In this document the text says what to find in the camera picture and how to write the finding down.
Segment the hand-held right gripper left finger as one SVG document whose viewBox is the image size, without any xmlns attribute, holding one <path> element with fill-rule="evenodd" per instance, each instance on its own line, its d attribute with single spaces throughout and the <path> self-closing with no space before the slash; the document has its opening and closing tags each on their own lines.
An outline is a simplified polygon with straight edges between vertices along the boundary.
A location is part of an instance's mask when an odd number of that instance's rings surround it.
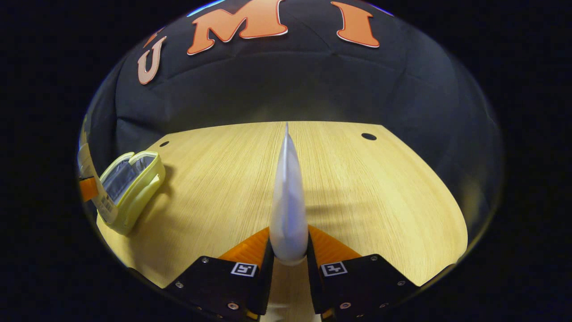
<svg viewBox="0 0 572 322">
<path fill-rule="evenodd" d="M 258 322 L 266 314 L 274 252 L 269 228 L 219 257 L 200 255 L 163 289 L 199 322 Z"/>
</svg>

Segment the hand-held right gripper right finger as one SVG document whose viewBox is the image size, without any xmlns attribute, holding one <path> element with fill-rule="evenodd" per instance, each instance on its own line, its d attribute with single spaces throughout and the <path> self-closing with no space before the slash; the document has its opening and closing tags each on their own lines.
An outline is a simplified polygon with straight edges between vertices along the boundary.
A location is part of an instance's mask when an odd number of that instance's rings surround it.
<svg viewBox="0 0 572 322">
<path fill-rule="evenodd" d="M 421 291 L 381 255 L 360 255 L 314 226 L 307 267 L 313 309 L 323 322 L 380 322 Z"/>
</svg>

